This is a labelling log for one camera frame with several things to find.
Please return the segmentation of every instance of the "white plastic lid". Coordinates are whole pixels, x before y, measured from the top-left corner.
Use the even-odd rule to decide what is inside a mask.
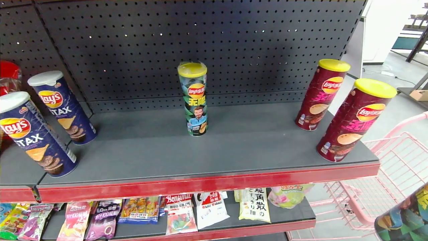
[[[0,113],[15,109],[30,99],[30,95],[25,91],[12,92],[0,96]]]
[[[29,86],[50,85],[54,86],[56,81],[62,78],[64,74],[59,70],[47,71],[37,74],[28,79]]]

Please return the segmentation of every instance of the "purple snack bag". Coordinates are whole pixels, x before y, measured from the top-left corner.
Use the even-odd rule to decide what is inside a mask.
[[[113,238],[116,231],[116,217],[119,215],[121,207],[121,199],[99,201],[98,207],[89,224],[86,240]]]
[[[30,216],[24,224],[19,240],[39,241],[42,237],[46,221],[49,219],[54,204],[36,204],[30,206]]]

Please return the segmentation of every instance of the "cartoon man illustration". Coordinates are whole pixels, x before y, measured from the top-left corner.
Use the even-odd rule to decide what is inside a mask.
[[[193,127],[199,126],[202,123],[207,121],[207,116],[202,116],[204,112],[204,109],[201,106],[196,107],[193,110],[193,113],[195,114],[195,118],[191,118],[189,120],[189,124],[192,125]]]

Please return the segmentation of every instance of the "basket handle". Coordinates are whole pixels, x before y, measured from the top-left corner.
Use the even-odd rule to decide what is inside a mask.
[[[398,123],[390,132],[388,132],[384,138],[389,138],[389,137],[393,137],[399,130],[401,130],[401,128],[403,128],[405,125],[408,125],[410,123],[413,123],[415,121],[420,121],[420,120],[424,120],[424,119],[428,119],[428,111],[425,111],[419,115],[415,115],[412,116],[410,118],[407,118],[403,121],[401,121],[400,123]],[[381,147],[383,147],[383,145],[385,145],[385,143],[387,143],[389,140],[383,140],[380,141],[379,143],[377,143],[371,150],[373,153],[376,153]]]

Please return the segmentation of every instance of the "cable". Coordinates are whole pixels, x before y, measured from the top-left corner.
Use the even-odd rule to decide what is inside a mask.
[[[368,69],[365,69],[365,68],[363,68],[363,72],[364,72],[364,73],[366,73],[367,75],[372,75],[372,74],[376,74],[376,73],[381,73],[381,72],[371,71],[371,70],[368,70]],[[404,81],[404,82],[408,82],[408,83],[411,83],[411,84],[413,84],[413,85],[416,85],[415,83],[413,83],[413,82],[411,82],[411,81],[408,81],[408,80],[405,80],[405,79],[401,79],[401,78],[399,78],[399,77],[397,77],[397,76],[394,76],[394,78],[397,78],[397,79],[402,80],[402,81]]]

